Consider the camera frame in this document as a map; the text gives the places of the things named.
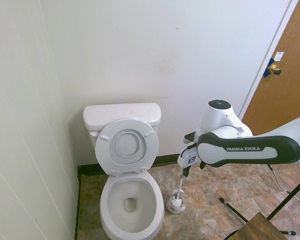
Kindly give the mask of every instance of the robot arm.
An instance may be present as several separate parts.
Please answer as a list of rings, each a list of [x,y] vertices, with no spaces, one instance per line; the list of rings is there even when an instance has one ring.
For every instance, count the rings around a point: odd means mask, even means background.
[[[300,163],[300,117],[265,134],[253,136],[226,101],[214,100],[203,111],[195,133],[185,136],[194,142],[179,156],[178,164],[189,170],[205,165]]]

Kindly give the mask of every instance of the toilet seat hinge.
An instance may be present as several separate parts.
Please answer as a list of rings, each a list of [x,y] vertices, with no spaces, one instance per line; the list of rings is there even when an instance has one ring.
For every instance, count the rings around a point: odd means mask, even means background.
[[[141,167],[139,171],[134,171],[136,174],[141,174],[144,171],[146,171],[147,169],[145,167]]]
[[[117,173],[117,171],[112,171],[111,175],[114,177],[118,177],[118,176],[122,175],[122,173]]]

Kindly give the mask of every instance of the door knob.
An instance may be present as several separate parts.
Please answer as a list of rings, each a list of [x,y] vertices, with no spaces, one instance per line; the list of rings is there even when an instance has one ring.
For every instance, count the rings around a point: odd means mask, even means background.
[[[269,73],[270,74],[275,74],[275,75],[280,75],[281,69],[278,68],[277,65],[271,65],[268,67]]]

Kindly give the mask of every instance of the toilet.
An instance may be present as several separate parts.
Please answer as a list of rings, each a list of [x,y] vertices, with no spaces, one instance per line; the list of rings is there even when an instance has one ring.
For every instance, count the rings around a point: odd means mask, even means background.
[[[164,220],[160,188],[147,172],[157,156],[161,110],[156,103],[87,106],[83,120],[95,156],[109,175],[100,219],[112,240],[152,240]]]

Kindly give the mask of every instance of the toilet tank lid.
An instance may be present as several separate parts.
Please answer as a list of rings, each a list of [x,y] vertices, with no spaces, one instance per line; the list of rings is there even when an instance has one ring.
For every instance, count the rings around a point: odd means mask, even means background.
[[[92,131],[123,118],[137,118],[154,127],[160,123],[161,109],[156,103],[122,103],[87,106],[83,111],[84,125]]]

